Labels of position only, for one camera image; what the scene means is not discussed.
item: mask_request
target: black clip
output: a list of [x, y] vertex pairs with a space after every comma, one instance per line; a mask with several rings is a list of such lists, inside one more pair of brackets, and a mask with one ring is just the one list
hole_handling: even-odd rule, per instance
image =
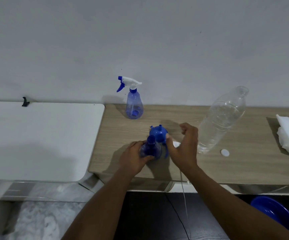
[[27, 107], [30, 102], [27, 102], [27, 98], [26, 97], [22, 97], [22, 98], [24, 99], [22, 107]]

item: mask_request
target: dark floor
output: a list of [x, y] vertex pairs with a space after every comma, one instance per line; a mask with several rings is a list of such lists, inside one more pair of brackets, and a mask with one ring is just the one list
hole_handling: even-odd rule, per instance
[[[229, 239], [199, 194], [186, 193], [190, 239]], [[240, 195], [250, 203], [255, 195]], [[289, 210], [289, 196], [270, 196]], [[182, 193], [128, 192], [115, 240], [185, 240], [190, 237]]]

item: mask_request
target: white tabletop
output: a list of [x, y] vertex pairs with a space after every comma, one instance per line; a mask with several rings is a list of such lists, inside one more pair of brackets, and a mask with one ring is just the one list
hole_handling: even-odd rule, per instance
[[79, 181], [103, 104], [0, 102], [0, 180]]

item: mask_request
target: white cable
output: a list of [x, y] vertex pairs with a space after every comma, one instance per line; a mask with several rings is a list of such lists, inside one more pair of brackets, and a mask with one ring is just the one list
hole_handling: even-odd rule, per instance
[[183, 184], [182, 184], [182, 173], [180, 171], [180, 179], [181, 179], [181, 186], [182, 186], [182, 192], [183, 192], [183, 197], [184, 197], [184, 206], [185, 206], [185, 213], [187, 214], [187, 223], [188, 223], [188, 228], [190, 232], [190, 239], [191, 240], [191, 230], [190, 230], [190, 225], [189, 225], [189, 218], [188, 218], [188, 212], [187, 212], [187, 203], [185, 201], [185, 194], [184, 194], [184, 189], [183, 189]]

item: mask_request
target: left hand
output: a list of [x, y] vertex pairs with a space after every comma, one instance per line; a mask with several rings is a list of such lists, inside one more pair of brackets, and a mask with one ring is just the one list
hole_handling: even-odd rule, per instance
[[119, 159], [120, 169], [131, 177], [140, 173], [145, 164], [154, 159], [154, 156], [140, 158], [140, 147], [143, 143], [143, 141], [132, 142]]

